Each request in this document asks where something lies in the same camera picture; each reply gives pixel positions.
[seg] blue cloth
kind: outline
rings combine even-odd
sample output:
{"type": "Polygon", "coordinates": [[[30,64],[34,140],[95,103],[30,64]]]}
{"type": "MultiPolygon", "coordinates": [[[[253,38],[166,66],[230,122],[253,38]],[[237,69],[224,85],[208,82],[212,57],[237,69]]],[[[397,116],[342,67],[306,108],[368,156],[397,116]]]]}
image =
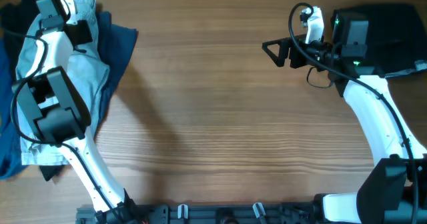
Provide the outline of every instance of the blue cloth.
{"type": "Polygon", "coordinates": [[[96,15],[98,20],[98,53],[101,61],[109,65],[109,76],[103,86],[99,104],[101,123],[108,109],[109,100],[119,85],[131,59],[137,39],[137,30],[111,24],[111,13],[102,11],[96,15]]]}
{"type": "Polygon", "coordinates": [[[10,120],[12,80],[9,59],[3,40],[0,40],[0,180],[18,174],[26,166],[21,164],[19,136],[10,120]]]}

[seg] wire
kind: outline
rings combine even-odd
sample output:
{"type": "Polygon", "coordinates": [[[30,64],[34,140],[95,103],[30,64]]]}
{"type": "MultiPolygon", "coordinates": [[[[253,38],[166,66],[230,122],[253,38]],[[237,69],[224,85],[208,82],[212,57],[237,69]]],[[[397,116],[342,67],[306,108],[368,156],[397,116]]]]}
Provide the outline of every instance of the wire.
{"type": "Polygon", "coordinates": [[[36,36],[31,36],[31,35],[24,35],[24,34],[20,34],[20,33],[16,33],[14,31],[10,31],[6,28],[4,28],[3,26],[0,26],[1,28],[3,28],[3,31],[7,34],[10,35],[14,35],[17,37],[22,37],[22,38],[30,38],[30,39],[34,39],[36,41],[41,41],[43,43],[43,54],[40,58],[40,62],[37,65],[37,68],[34,72],[32,72],[32,74],[28,75],[27,77],[24,77],[21,79],[18,87],[15,90],[15,93],[13,94],[12,97],[12,102],[11,102],[11,109],[10,109],[10,114],[11,114],[11,122],[13,124],[13,126],[15,127],[15,129],[18,132],[18,135],[22,138],[24,138],[27,141],[30,141],[32,143],[37,143],[40,145],[54,145],[56,147],[66,147],[68,148],[79,160],[81,166],[83,167],[86,175],[89,177],[90,181],[92,182],[92,185],[94,186],[94,188],[97,190],[97,192],[99,193],[99,196],[103,199],[103,201],[105,202],[105,204],[108,206],[108,208],[111,210],[111,212],[113,213],[114,217],[117,219],[117,221],[119,223],[122,223],[121,218],[119,218],[119,215],[115,212],[115,210],[113,210],[112,205],[110,204],[110,202],[107,200],[107,197],[103,194],[103,192],[101,191],[101,187],[96,183],[96,180],[93,178],[92,174],[90,173],[90,170],[87,168],[87,165],[85,164],[85,161],[81,158],[80,154],[77,152],[77,150],[65,143],[56,143],[56,142],[48,142],[48,141],[42,141],[42,140],[36,140],[36,139],[32,139],[30,137],[28,137],[26,134],[24,134],[21,129],[19,128],[18,123],[16,122],[16,116],[15,116],[15,109],[16,109],[16,105],[17,105],[17,96],[19,94],[19,92],[22,90],[22,88],[24,87],[25,84],[27,84],[29,82],[29,80],[31,80],[40,70],[41,68],[43,68],[43,64],[46,60],[47,57],[47,52],[48,52],[48,44],[45,40],[43,40],[40,37],[36,37],[36,36]]]}
{"type": "Polygon", "coordinates": [[[310,76],[310,73],[312,72],[312,70],[313,70],[313,69],[315,69],[315,68],[316,68],[316,67],[310,67],[310,70],[308,70],[307,77],[306,77],[306,81],[307,81],[308,85],[311,85],[312,87],[320,88],[320,89],[327,89],[327,88],[331,87],[331,86],[334,84],[334,82],[333,82],[333,81],[331,81],[331,82],[329,83],[329,85],[328,85],[328,86],[325,86],[325,87],[317,86],[317,85],[313,85],[313,84],[311,84],[311,83],[310,83],[310,80],[308,79],[308,77],[310,76]]]}
{"type": "Polygon", "coordinates": [[[416,224],[416,214],[418,211],[418,178],[417,178],[417,172],[416,172],[416,165],[415,165],[415,160],[414,160],[414,156],[412,154],[412,150],[411,150],[411,146],[409,143],[409,139],[406,137],[405,134],[405,130],[402,126],[402,123],[399,120],[399,117],[397,116],[395,110],[393,109],[393,107],[391,106],[391,104],[387,101],[387,99],[383,96],[383,94],[379,93],[377,90],[375,90],[374,88],[372,88],[371,86],[369,86],[368,84],[364,83],[363,81],[357,80],[351,76],[348,76],[344,73],[341,73],[335,69],[333,69],[332,67],[327,67],[323,64],[321,64],[319,61],[316,61],[314,58],[310,57],[298,44],[295,35],[294,35],[294,30],[292,29],[292,17],[294,16],[294,13],[296,11],[296,9],[298,7],[308,7],[311,10],[310,15],[312,15],[312,13],[314,12],[313,7],[308,4],[308,3],[298,3],[297,5],[295,5],[294,8],[292,8],[291,13],[289,14],[289,19],[288,19],[288,28],[289,28],[289,34],[291,36],[292,42],[294,43],[295,48],[308,60],[310,60],[311,62],[313,62],[316,66],[323,68],[331,73],[334,73],[338,76],[341,76],[349,81],[353,81],[365,88],[367,88],[369,91],[373,92],[373,94],[375,94],[379,100],[381,100],[383,102],[383,104],[385,104],[385,106],[387,106],[388,110],[390,111],[390,113],[392,114],[394,121],[396,122],[396,125],[399,129],[399,132],[402,136],[403,139],[403,144],[405,146],[406,152],[408,153],[408,158],[409,158],[409,164],[411,167],[411,171],[412,171],[412,178],[413,178],[413,207],[412,207],[412,216],[411,216],[411,224],[416,224]]]}

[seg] navy blue cloth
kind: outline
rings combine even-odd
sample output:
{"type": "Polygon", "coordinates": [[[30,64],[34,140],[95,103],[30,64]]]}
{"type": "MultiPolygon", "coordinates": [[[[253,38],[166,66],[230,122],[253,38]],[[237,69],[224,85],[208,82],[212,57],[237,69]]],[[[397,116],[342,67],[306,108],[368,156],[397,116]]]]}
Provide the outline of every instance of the navy blue cloth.
{"type": "Polygon", "coordinates": [[[119,85],[131,59],[137,39],[137,30],[111,24],[111,13],[97,13],[98,20],[98,53],[101,61],[109,65],[109,76],[101,91],[99,121],[101,123],[108,109],[109,100],[119,85]]]}
{"type": "Polygon", "coordinates": [[[9,73],[3,40],[0,40],[0,180],[18,174],[26,166],[21,164],[19,136],[10,120],[12,80],[9,73]]]}

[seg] wooden table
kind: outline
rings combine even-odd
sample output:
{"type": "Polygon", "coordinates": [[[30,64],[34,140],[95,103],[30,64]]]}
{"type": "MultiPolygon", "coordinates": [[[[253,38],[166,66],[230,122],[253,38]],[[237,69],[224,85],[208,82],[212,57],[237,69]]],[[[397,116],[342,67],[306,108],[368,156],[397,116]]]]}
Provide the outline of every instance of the wooden table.
{"type": "MultiPolygon", "coordinates": [[[[308,67],[279,69],[261,50],[289,36],[300,1],[320,6],[325,20],[339,7],[412,3],[427,23],[427,0],[97,0],[115,24],[139,31],[96,137],[138,203],[309,201],[358,190],[373,162],[352,110],[334,88],[310,87],[308,67]]],[[[324,74],[313,82],[327,83],[324,74]]],[[[423,75],[391,84],[424,143],[426,84],[423,75]]],[[[0,182],[0,223],[73,223],[90,203],[72,169],[46,183],[29,167],[0,182]]]]}

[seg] pile of clothes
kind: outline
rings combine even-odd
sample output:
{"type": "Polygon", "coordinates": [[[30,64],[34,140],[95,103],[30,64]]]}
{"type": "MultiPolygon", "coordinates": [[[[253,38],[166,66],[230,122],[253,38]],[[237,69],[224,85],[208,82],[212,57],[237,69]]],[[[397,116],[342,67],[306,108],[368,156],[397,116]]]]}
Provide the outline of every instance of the pile of clothes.
{"type": "MultiPolygon", "coordinates": [[[[111,14],[97,12],[96,0],[74,0],[77,20],[86,20],[92,42],[79,45],[85,53],[74,51],[67,74],[83,97],[91,113],[91,130],[95,133],[102,122],[109,101],[123,76],[137,39],[137,30],[111,24],[111,14]]],[[[35,0],[21,0],[1,10],[4,28],[26,35],[39,29],[40,14],[35,0]]],[[[37,46],[32,39],[4,35],[0,40],[0,179],[22,171],[26,165],[39,165],[46,181],[57,175],[68,161],[48,145],[32,145],[20,139],[10,122],[11,85],[24,77],[33,65],[37,46]]],[[[19,126],[31,132],[20,108],[19,126]]]]}

